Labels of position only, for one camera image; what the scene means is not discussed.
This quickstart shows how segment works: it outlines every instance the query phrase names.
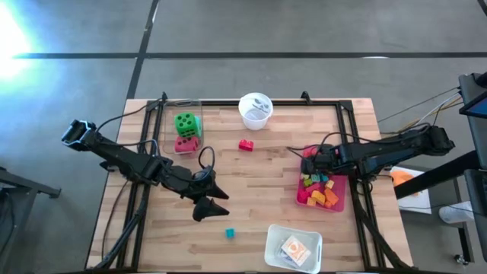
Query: red dice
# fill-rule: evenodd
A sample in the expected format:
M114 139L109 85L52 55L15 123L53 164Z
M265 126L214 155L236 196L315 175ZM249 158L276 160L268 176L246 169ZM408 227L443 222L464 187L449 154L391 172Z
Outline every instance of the red dice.
M247 141L246 139L241 139L238 143L238 148L245 150L245 151L252 151L253 150L253 142Z
M181 137L177 136L176 141L174 142L174 151L175 152L189 152L189 151L196 151L198 149L198 137Z

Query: green dice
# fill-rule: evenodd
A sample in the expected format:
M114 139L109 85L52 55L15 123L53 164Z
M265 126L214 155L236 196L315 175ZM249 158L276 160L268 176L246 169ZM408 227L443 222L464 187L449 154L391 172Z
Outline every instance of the green dice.
M192 113L179 113L174 117L177 134L181 137L192 137L198 133L195 115Z

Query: wooden table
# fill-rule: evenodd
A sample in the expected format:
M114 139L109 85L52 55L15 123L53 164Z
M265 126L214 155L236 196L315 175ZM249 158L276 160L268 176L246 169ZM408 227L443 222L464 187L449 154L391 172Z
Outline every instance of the wooden table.
M352 102L359 135L379 139L371 99L352 99ZM145 104L146 100L128 100L125 113ZM137 142L143 117L144 112L124 117L117 141ZM230 196L229 200L216 199L216 202L229 210L230 215L206 218L198 223L192 220L191 200L180 199L177 194L161 186L153 187L139 271L282 271L267 266L264 261L266 234L271 224L321 233L321 271L363 270L349 187L345 210L341 213L297 206L295 197L300 159L285 149L285 146L319 143L328 132L339 131L334 107L276 107L265 129L255 132L245 129L236 107L205 107L204 130L205 145L212 146L216 151L217 184ZM254 141L254 151L240 151L240 139ZM164 142L163 133L159 141L161 144ZM326 142L338 145L339 135L329 137ZM197 155L165 155L172 158L174 164L191 168L193 172L200 168ZM386 177L379 178L374 182L373 200L380 232L399 257L412 265L393 184ZM100 262L103 231L114 199L124 183L125 180L118 173L108 177L88 267ZM129 187L126 187L113 216L105 253L120 235L128 196ZM225 238L226 228L235 229L235 239L230 241ZM129 242L126 263L132 258L134 237ZM368 245L375 265L370 235Z

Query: white container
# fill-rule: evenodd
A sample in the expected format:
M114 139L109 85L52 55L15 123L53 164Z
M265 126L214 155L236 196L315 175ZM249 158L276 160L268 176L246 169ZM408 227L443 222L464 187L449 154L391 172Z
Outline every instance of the white container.
M439 212L441 220L447 224L455 224L463 221L473 221L472 204L470 201L444 206Z
M257 92L243 96L238 103L243 124L251 130L259 130L266 126L273 110L272 101L266 95Z
M278 257L278 251L283 243L290 237L295 236L307 249L311 255L300 267L293 267ZM266 252L264 259L270 266L282 267L285 269L301 271L315 274L321 269L321 247L323 238L317 232L301 231L293 228L285 228L280 225L271 225L267 231Z

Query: white plastic box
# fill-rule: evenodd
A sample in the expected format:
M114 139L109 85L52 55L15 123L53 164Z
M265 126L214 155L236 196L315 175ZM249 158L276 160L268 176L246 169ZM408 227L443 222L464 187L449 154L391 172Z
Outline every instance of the white plastic box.
M311 251L311 255L304 261L304 263L297 268L286 263L282 258L278 257L278 252L283 243L290 237L295 236L307 249ZM301 231L293 228L285 228L280 225L271 225L267 231L266 252L264 259L270 266L282 267L285 269L301 271L305 273L315 274L321 269L321 247L323 245L323 238L317 232Z

